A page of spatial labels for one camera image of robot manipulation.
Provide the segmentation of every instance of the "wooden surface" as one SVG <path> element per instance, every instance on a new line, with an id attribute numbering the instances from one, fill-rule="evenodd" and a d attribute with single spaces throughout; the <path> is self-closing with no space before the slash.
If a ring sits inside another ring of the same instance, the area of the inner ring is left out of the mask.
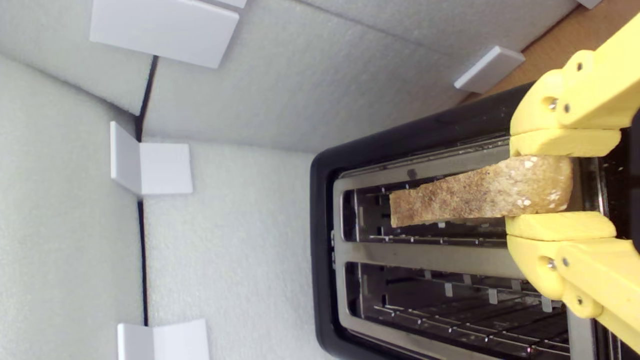
<path id="1" fill-rule="evenodd" d="M 463 102 L 495 94 L 559 69 L 578 50 L 595 50 L 640 12 L 640 0 L 603 0 L 589 10 L 578 6 L 522 53 L 526 61 L 485 94 L 471 94 Z"/>

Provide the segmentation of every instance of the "metal wire rack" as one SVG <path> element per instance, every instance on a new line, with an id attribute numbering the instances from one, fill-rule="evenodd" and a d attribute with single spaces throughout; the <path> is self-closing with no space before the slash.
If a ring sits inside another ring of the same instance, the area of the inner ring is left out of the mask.
<path id="1" fill-rule="evenodd" d="M 370 240 L 385 243 L 434 243 L 441 245 L 503 245 L 503 239 L 458 238 L 450 236 L 411 236 L 411 235 L 369 235 Z"/>
<path id="2" fill-rule="evenodd" d="M 498 343 L 513 345 L 519 348 L 515 351 L 518 355 L 529 359 L 539 358 L 544 353 L 569 358 L 566 312 L 556 309 L 551 313 L 540 313 L 535 311 L 540 305 L 528 304 L 523 301 L 525 298 L 513 297 L 502 301 L 500 306 L 472 297 L 422 309 L 388 304 L 374 308 L 381 312 L 379 320 L 425 332 L 448 334 L 475 345 L 484 343 L 492 348 L 497 348 Z"/>

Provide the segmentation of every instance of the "toaster slot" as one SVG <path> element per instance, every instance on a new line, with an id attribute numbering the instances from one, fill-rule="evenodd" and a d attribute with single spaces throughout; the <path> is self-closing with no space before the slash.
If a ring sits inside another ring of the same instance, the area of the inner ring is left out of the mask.
<path id="1" fill-rule="evenodd" d="M 594 358 L 593 322 L 526 281 L 506 248 L 503 218 L 391 227 L 391 192 L 508 156 L 508 139 L 497 138 L 346 172 L 335 182 L 345 328 L 416 358 Z M 597 160 L 574 160 L 568 210 L 599 210 L 605 196 Z"/>
<path id="2" fill-rule="evenodd" d="M 569 359 L 562 302 L 527 281 L 398 266 L 348 264 L 362 294 L 352 315 L 497 357 Z"/>

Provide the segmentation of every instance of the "white plastic clip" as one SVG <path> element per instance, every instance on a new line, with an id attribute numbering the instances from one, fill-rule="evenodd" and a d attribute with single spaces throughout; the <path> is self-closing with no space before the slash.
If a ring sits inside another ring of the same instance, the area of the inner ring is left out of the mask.
<path id="1" fill-rule="evenodd" d="M 209 360 L 204 319 L 146 327 L 118 324 L 118 360 Z"/>
<path id="2" fill-rule="evenodd" d="M 193 193 L 185 143 L 139 143 L 111 122 L 111 178 L 136 195 Z"/>
<path id="3" fill-rule="evenodd" d="M 496 85 L 524 60 L 521 53 L 494 46 L 453 85 L 460 90 L 481 94 Z"/>
<path id="4" fill-rule="evenodd" d="M 587 9 L 593 9 L 597 4 L 600 4 L 602 0 L 578 0 L 580 4 L 586 6 Z"/>
<path id="5" fill-rule="evenodd" d="M 239 18 L 200 0 L 93 0 L 89 40 L 216 69 Z"/>

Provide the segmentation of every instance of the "toaster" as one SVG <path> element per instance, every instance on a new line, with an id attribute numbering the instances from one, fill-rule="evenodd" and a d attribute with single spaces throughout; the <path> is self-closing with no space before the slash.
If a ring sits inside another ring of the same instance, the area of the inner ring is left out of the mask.
<path id="1" fill-rule="evenodd" d="M 315 158 L 314 310 L 327 352 L 341 359 L 640 359 L 598 322 L 536 291 L 509 255 L 503 218 L 391 227 L 390 192 L 509 157 L 509 123 L 530 87 Z M 624 129 L 605 157 L 573 160 L 568 209 L 601 212 L 619 238 L 632 238 L 633 131 Z"/>

